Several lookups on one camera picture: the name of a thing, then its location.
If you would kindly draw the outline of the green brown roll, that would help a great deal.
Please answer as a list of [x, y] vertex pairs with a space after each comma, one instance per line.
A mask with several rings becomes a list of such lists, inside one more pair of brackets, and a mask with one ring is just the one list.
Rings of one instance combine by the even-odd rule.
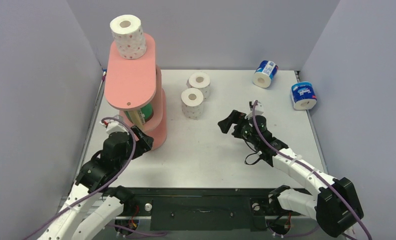
[[149, 121], [153, 116], [153, 107], [151, 103], [148, 103], [144, 107], [139, 110], [134, 111], [124, 111], [126, 117], [130, 122], [136, 124], [140, 122], [141, 124], [145, 124]]

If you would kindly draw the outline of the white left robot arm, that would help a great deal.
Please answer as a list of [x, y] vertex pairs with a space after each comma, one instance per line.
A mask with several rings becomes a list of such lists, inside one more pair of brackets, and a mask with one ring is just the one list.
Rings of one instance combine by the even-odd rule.
[[134, 194], [111, 184], [135, 158], [151, 151], [154, 139], [136, 126], [108, 134], [101, 150], [80, 169], [64, 206], [45, 224], [41, 240], [90, 240], [118, 214], [134, 211]]

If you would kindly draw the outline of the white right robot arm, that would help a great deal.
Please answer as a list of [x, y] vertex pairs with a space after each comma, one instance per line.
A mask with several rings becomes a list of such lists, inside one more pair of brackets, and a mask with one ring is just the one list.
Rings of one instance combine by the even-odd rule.
[[279, 214], [292, 211], [314, 219], [331, 237], [338, 237], [358, 223], [364, 212], [354, 184], [346, 177], [338, 179], [304, 161], [281, 140], [273, 136], [266, 126], [266, 118], [233, 110], [218, 122], [221, 132], [251, 144], [264, 161], [297, 183], [307, 192], [302, 193], [282, 185], [268, 195], [268, 208]]

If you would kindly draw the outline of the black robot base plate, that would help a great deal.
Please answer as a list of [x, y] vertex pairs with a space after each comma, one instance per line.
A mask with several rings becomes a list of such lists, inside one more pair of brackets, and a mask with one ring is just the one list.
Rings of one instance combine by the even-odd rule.
[[265, 231], [290, 214], [269, 206], [270, 188], [130, 188], [116, 222], [149, 220], [152, 231]]

